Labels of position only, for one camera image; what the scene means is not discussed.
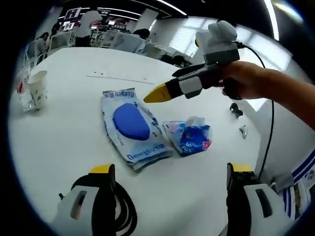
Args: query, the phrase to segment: forearm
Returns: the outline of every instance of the forearm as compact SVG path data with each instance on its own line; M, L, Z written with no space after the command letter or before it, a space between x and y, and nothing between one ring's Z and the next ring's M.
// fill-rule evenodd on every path
M266 97L281 104L315 131L315 86L268 70Z

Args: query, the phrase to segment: hand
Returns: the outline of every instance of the hand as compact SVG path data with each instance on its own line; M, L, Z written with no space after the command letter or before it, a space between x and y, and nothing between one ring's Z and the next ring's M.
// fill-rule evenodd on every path
M233 78L238 82L236 88L238 95L243 99L256 99L267 96L270 77L268 74L273 71L264 69L250 62L234 61L224 67L223 79Z

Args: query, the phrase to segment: scratch on table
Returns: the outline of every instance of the scratch on table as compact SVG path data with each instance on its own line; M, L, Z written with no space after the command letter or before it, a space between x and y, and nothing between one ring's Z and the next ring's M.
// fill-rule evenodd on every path
M143 84L148 84L148 85L154 85L154 83L145 82L145 81L130 80L130 79L123 79L123 78L115 78L115 77L108 77L108 76L92 76L92 75L87 75L87 77L89 77L89 78L104 78L104 79L112 79L112 80L124 80L124 81L131 81L131 82L138 82L138 83L143 83Z

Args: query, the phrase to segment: white table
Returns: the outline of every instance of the white table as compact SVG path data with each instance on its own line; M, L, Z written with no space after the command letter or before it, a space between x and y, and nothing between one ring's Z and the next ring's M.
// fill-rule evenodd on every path
M68 193L77 178L94 166L114 163L116 180L130 194L138 212L134 235L220 233L227 224L226 164L242 162L254 168L260 144L253 124L245 116L236 119L231 114L231 100L220 89L211 88L190 100L180 97L147 104L160 123L205 117L213 128L213 143L206 152L185 158L176 154L136 174L115 152L104 131L103 90L135 87L142 99L177 69L121 51L66 48L32 71L48 71L47 107L24 114L14 94L9 134L18 177L44 221L53 219L60 192ZM244 124L249 127L245 140L239 131Z

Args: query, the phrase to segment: paper cup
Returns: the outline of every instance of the paper cup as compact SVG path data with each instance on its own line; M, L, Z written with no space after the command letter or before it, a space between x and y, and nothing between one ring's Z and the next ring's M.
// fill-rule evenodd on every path
M30 77L29 79L29 90L31 98L37 110L42 109L47 100L47 89L46 89L46 76L47 71L42 70Z

